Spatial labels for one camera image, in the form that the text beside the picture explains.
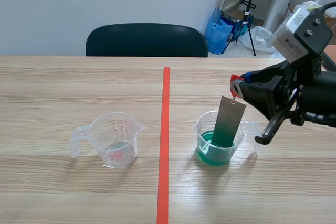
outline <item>white plastic bag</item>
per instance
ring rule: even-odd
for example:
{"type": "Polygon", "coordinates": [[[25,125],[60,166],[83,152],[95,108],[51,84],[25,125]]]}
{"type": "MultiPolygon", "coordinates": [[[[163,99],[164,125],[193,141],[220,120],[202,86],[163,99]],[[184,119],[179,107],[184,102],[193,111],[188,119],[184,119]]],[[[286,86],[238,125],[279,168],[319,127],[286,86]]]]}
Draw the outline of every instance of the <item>white plastic bag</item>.
{"type": "MultiPolygon", "coordinates": [[[[277,52],[277,50],[269,40],[272,35],[272,32],[264,29],[261,26],[257,26],[251,30],[251,35],[254,44],[254,49],[261,52],[267,52],[269,54],[277,52]]],[[[246,32],[243,36],[239,37],[238,45],[252,49],[250,35],[248,32],[246,32]]]]}

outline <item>plastic measuring cup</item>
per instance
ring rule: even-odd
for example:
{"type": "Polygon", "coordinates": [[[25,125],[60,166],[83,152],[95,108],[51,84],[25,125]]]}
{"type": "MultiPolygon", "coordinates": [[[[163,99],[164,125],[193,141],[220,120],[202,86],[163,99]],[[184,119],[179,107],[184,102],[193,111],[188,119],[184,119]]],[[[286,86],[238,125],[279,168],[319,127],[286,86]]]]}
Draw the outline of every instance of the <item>plastic measuring cup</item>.
{"type": "Polygon", "coordinates": [[[70,140],[71,156],[79,156],[80,140],[89,140],[105,166],[125,167],[137,156],[136,139],[142,129],[142,125],[126,113],[111,112],[102,115],[91,125],[73,130],[70,140]]]}
{"type": "Polygon", "coordinates": [[[254,123],[241,122],[233,141],[232,147],[223,148],[211,144],[215,130],[218,110],[209,111],[198,119],[194,125],[197,134],[197,152],[200,158],[210,165],[228,164],[238,147],[244,142],[247,135],[259,135],[259,126],[254,123]]]}

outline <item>table surface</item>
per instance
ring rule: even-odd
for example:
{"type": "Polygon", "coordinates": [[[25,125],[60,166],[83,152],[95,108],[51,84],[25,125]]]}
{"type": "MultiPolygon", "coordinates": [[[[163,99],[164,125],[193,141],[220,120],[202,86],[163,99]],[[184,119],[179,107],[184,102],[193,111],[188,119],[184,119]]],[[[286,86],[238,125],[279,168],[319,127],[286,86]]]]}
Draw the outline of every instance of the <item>table surface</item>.
{"type": "MultiPolygon", "coordinates": [[[[229,96],[232,73],[277,59],[0,57],[0,223],[156,223],[163,67],[171,68],[169,222],[334,223],[336,130],[286,121],[230,165],[195,154],[192,126],[229,96]],[[88,142],[70,158],[72,129],[123,111],[144,125],[138,157],[101,166],[88,142]]],[[[248,106],[245,121],[266,126],[248,106]]]]}

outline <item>blue plastic bag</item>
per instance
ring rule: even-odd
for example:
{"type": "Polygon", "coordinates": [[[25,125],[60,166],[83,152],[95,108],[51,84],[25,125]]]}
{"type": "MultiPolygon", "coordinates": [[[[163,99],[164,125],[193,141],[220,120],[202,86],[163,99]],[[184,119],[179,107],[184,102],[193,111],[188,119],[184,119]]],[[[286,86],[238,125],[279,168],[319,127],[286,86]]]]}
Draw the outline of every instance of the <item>blue plastic bag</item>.
{"type": "Polygon", "coordinates": [[[220,55],[227,45],[227,38],[231,30],[232,26],[229,26],[220,19],[219,7],[216,7],[205,31],[205,39],[209,52],[220,55]]]}

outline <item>black chair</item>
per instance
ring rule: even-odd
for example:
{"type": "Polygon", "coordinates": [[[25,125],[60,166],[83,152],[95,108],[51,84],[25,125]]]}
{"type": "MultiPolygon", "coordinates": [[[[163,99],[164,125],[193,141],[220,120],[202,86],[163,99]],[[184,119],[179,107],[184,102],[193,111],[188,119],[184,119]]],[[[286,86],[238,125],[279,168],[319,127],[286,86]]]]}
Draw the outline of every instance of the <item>black chair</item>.
{"type": "Polygon", "coordinates": [[[117,24],[94,30],[87,56],[208,57],[204,36],[194,28],[167,24],[117,24]]]}

